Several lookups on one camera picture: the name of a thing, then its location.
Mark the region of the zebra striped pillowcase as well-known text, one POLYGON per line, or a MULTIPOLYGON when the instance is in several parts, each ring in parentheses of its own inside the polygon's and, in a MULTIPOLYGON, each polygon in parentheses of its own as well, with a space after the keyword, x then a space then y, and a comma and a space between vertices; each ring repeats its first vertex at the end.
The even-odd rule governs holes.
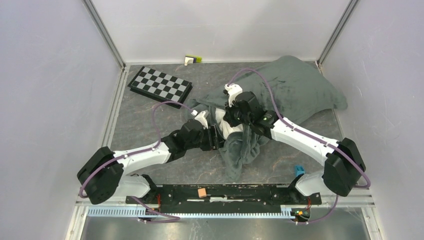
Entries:
MULTIPOLYGON (((324 110, 345 110, 348 107, 345 95, 336 89, 318 70, 306 62, 285 55, 256 69, 259 75, 246 72, 238 77, 238 84, 245 92, 253 92, 259 104, 266 110, 273 110, 276 103, 278 112, 293 123, 300 125, 314 114, 324 110)), ((199 112, 208 110, 208 123, 216 125, 215 108, 223 109, 228 101, 224 86, 192 97, 188 106, 199 112)), ((225 140, 218 151, 225 164, 225 177, 230 182, 240 180, 243 166, 255 161, 261 153, 261 147, 270 140, 243 126, 241 138, 225 140)))

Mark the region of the white pillow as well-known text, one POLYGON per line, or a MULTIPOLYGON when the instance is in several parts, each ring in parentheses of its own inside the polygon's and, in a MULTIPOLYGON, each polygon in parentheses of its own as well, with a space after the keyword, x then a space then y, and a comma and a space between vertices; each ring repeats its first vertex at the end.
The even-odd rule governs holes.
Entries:
POLYGON ((224 109, 215 108, 214 109, 214 121, 218 127, 219 132, 225 140, 241 138, 244 133, 244 127, 242 124, 237 126, 230 126, 229 122, 224 120, 226 111, 224 109))

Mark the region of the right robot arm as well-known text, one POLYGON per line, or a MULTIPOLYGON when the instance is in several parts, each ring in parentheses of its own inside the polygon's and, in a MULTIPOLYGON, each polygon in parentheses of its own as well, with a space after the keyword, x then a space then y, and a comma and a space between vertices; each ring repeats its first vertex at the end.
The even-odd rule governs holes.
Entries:
POLYGON ((322 191, 346 197, 357 187, 366 167, 354 141, 327 138, 279 118, 276 111, 265 110, 251 91, 225 90, 224 121, 231 127, 243 125, 259 136, 287 144, 310 156, 322 169, 302 173, 290 184, 289 199, 302 204, 309 196, 322 191))

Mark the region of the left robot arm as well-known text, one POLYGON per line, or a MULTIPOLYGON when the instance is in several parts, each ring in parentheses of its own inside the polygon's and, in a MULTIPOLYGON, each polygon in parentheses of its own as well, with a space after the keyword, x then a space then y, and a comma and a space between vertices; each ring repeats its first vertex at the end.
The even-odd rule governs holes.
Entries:
POLYGON ((76 175, 81 183, 78 194, 83 199, 88 198, 93 205, 104 203, 113 196, 134 196, 151 204, 157 198, 157 190, 146 176, 132 177, 132 173, 178 160, 188 150, 218 150, 224 143, 218 126, 205 127, 200 121, 190 119, 181 129, 147 146, 121 151, 100 147, 76 175))

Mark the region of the orange small cube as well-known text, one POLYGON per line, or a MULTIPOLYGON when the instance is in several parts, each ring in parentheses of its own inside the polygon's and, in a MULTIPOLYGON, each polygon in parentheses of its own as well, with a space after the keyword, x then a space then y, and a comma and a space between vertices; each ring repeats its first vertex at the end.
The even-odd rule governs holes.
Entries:
POLYGON ((207 196, 207 191, 205 188, 199 188, 197 193, 199 198, 205 198, 207 196))

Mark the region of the green white small block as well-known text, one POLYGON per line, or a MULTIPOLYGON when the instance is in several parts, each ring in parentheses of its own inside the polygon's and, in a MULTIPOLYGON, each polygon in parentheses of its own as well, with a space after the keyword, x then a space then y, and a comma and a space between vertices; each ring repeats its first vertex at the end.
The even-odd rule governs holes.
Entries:
POLYGON ((195 55, 185 55, 184 56, 184 66, 188 66, 190 64, 201 63, 202 57, 195 55))

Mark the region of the blue small block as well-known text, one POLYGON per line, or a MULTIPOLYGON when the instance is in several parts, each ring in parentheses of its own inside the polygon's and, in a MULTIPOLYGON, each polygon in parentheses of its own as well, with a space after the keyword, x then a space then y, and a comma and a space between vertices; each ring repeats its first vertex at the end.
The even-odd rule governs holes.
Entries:
POLYGON ((305 169, 301 165, 295 165, 294 166, 294 175, 295 175, 296 178, 301 176, 301 175, 304 175, 305 172, 306 172, 305 169))

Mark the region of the black white checkerboard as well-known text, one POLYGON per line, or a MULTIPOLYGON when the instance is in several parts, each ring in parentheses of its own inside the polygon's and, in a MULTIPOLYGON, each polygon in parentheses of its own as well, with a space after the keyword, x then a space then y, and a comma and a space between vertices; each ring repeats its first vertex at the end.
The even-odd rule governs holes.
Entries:
POLYGON ((142 66, 127 85, 130 91, 156 100, 183 103, 193 86, 190 81, 142 66))

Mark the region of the light blue toothed strip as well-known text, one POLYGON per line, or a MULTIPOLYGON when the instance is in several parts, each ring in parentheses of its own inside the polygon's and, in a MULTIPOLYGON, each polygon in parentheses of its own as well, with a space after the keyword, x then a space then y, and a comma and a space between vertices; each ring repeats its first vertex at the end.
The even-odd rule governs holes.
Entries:
MULTIPOLYGON (((207 219, 290 219, 295 218, 291 215, 291 208, 281 208, 278 212, 265 213, 169 213, 168 215, 179 218, 207 218, 207 219)), ((162 217, 155 213, 147 212, 147 209, 141 205, 134 206, 90 206, 87 212, 88 217, 134 217, 134 218, 153 218, 162 217)))

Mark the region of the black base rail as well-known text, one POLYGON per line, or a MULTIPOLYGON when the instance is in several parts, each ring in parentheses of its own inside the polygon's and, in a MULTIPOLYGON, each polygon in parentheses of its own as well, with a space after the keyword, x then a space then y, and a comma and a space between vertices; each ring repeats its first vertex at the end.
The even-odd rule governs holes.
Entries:
POLYGON ((301 196, 293 187, 279 184, 163 184, 140 197, 157 205, 164 214, 181 213, 277 213, 282 205, 320 205, 321 195, 301 196), (198 189, 207 196, 199 198, 198 189))

